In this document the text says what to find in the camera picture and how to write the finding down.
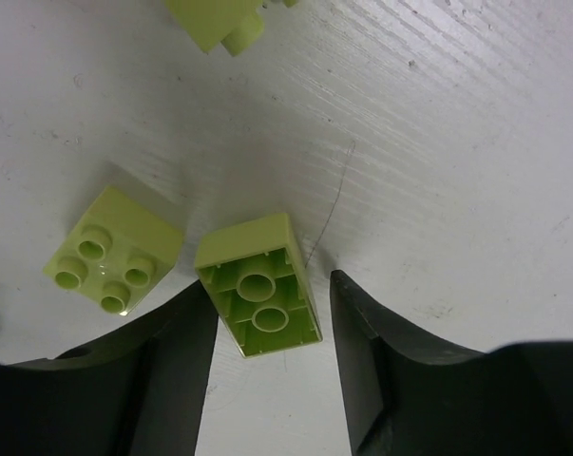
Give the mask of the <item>lime lego square brick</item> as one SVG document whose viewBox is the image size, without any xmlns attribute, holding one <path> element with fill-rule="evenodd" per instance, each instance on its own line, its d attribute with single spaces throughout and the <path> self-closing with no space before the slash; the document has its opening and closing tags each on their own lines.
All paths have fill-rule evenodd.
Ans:
<svg viewBox="0 0 573 456">
<path fill-rule="evenodd" d="M 172 270 L 184 233 L 114 186 L 83 213 L 44 267 L 61 289 L 125 316 Z"/>
</svg>

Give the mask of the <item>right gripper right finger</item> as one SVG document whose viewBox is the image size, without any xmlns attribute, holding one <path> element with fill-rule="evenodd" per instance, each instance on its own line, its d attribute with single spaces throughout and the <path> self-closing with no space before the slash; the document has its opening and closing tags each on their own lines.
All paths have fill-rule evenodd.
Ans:
<svg viewBox="0 0 573 456">
<path fill-rule="evenodd" d="M 434 335 L 330 276 L 355 455 L 573 455 L 573 341 L 490 352 Z"/>
</svg>

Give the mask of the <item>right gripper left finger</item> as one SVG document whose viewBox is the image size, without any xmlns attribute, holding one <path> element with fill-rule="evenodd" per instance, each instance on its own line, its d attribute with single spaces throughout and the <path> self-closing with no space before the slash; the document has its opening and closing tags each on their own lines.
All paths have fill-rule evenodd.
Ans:
<svg viewBox="0 0 573 456">
<path fill-rule="evenodd" d="M 195 282 L 54 359 L 0 364 L 0 455 L 192 455 L 218 328 Z"/>
</svg>

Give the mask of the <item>lime lego hollow brick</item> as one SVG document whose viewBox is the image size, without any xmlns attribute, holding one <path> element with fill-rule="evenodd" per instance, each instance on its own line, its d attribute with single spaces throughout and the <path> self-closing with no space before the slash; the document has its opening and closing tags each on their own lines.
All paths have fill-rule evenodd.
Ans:
<svg viewBox="0 0 573 456">
<path fill-rule="evenodd" d="M 206 234 L 194 268 L 242 356 L 322 340 L 312 287 L 288 214 Z"/>
</svg>

